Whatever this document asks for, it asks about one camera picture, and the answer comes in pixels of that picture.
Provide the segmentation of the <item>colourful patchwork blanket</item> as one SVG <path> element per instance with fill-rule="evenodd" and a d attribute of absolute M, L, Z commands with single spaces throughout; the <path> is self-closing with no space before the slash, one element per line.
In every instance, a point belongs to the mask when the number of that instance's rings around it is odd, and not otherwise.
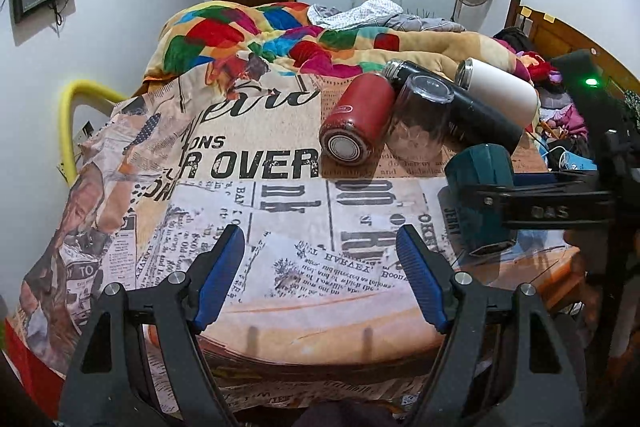
<path fill-rule="evenodd" d="M 142 80 L 168 82 L 203 64 L 235 67 L 239 62 L 232 57 L 244 52 L 282 72 L 334 78 L 380 70 L 397 58 L 453 80 L 458 66 L 474 58 L 530 79 L 511 49 L 478 32 L 397 31 L 385 26 L 326 29 L 308 20 L 308 10 L 300 2 L 245 6 L 209 1 L 190 6 L 165 23 Z"/>

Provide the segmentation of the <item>newspaper print tablecloth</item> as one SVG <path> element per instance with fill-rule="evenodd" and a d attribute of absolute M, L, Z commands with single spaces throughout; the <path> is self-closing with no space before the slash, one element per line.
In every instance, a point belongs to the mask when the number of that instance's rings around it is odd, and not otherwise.
<path fill-rule="evenodd" d="M 106 284 L 157 285 L 228 225 L 244 257 L 200 345 L 233 410 L 411 400 L 442 338 L 398 261 L 404 225 L 485 284 L 532 283 L 549 306 L 570 295 L 576 251 L 561 232 L 521 231 L 504 253 L 472 257 L 438 166 L 333 165 L 318 132 L 340 93 L 307 75 L 226 98 L 193 69 L 118 104 L 81 145 L 60 224 L 24 278 L 16 349 L 60 378 Z"/>

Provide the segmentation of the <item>dark teal cup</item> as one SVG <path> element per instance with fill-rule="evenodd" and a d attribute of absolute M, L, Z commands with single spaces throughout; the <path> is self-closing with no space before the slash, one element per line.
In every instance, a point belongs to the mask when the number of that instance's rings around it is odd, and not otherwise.
<path fill-rule="evenodd" d="M 509 152 L 498 144 L 468 147 L 448 161 L 445 174 L 466 252 L 482 257 L 512 247 L 518 233 L 502 225 L 497 197 L 487 193 L 514 187 Z"/>

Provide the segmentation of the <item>clear glass tumbler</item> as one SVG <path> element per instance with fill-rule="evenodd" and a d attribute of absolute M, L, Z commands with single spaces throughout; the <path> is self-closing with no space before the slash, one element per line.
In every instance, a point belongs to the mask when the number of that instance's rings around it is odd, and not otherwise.
<path fill-rule="evenodd" d="M 411 74 L 394 106 L 387 146 L 396 158 L 413 164 L 431 162 L 442 150 L 454 91 L 433 74 Z"/>

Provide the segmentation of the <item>black thermos bottle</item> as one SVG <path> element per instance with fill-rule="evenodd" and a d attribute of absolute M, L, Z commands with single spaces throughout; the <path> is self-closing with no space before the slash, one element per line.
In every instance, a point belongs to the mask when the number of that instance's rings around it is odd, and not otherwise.
<path fill-rule="evenodd" d="M 413 74 L 442 80 L 445 86 L 454 92 L 449 116 L 449 135 L 452 141 L 457 142 L 462 148 L 487 143 L 501 145 L 509 154 L 515 152 L 523 129 L 513 124 L 497 109 L 474 98 L 468 91 L 411 61 L 390 60 L 382 70 L 382 75 L 394 87 L 396 93 L 400 92 Z"/>

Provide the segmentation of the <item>yellow chair frame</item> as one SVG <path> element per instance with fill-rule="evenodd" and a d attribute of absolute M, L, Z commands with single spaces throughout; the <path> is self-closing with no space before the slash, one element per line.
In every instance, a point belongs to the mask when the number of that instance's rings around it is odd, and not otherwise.
<path fill-rule="evenodd" d="M 72 135 L 73 101 L 76 95 L 117 104 L 126 100 L 126 95 L 109 87 L 88 79 L 77 79 L 69 83 L 61 93 L 58 103 L 58 145 L 61 153 L 61 166 L 64 179 L 68 186 L 72 186 L 77 178 L 77 167 Z"/>

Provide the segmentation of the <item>black device green light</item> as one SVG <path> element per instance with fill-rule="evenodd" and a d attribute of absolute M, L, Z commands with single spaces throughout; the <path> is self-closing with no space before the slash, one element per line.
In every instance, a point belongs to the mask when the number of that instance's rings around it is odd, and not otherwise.
<path fill-rule="evenodd" d="M 563 86 L 585 121 L 590 139 L 599 140 L 609 131 L 634 130 L 634 118 L 628 107 L 608 92 L 589 51 L 577 50 L 552 58 L 551 65 L 560 72 Z"/>

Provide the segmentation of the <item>wooden headboard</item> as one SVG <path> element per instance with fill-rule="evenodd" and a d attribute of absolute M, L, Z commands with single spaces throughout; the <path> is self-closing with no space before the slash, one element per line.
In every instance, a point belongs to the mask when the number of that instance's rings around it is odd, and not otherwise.
<path fill-rule="evenodd" d="M 521 0 L 510 0 L 506 27 L 518 27 L 533 48 L 544 58 L 553 58 L 577 50 L 587 50 L 596 64 L 605 87 L 623 100 L 627 91 L 639 93 L 636 76 L 605 48 L 577 29 L 545 12 L 532 10 Z"/>

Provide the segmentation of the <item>red thermos bottle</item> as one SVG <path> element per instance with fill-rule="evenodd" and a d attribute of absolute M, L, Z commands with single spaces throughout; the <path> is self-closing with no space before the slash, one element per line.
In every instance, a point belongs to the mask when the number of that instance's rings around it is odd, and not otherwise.
<path fill-rule="evenodd" d="M 384 139 L 395 100 L 395 90 L 384 76 L 374 72 L 357 76 L 322 122 L 323 152 L 346 166 L 366 162 Z"/>

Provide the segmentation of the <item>grey patterned cloth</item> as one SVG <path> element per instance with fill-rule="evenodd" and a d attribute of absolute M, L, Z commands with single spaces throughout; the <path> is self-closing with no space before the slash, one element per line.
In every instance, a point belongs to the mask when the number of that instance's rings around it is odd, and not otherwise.
<path fill-rule="evenodd" d="M 368 0 L 347 11 L 312 4 L 307 18 L 311 25 L 332 30 L 386 27 L 397 31 L 465 31 L 462 25 L 451 20 L 406 13 L 399 4 L 390 0 Z"/>

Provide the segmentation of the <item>white thermos bottle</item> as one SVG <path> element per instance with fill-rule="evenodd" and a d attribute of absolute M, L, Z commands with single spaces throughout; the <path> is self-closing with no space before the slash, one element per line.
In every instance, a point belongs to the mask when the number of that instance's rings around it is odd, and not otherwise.
<path fill-rule="evenodd" d="M 538 95 L 534 87 L 495 66 L 468 58 L 459 64 L 454 82 L 521 128 L 536 117 Z"/>

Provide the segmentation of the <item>pile of clothes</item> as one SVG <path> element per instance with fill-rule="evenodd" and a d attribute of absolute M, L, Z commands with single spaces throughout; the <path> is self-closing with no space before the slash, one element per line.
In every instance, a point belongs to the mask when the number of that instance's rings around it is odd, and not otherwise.
<path fill-rule="evenodd" d="M 537 51 L 520 28 L 500 30 L 494 38 L 513 52 L 518 66 L 539 98 L 538 116 L 529 131 L 549 170 L 596 168 L 588 144 L 588 130 L 575 103 L 566 92 L 561 73 Z"/>

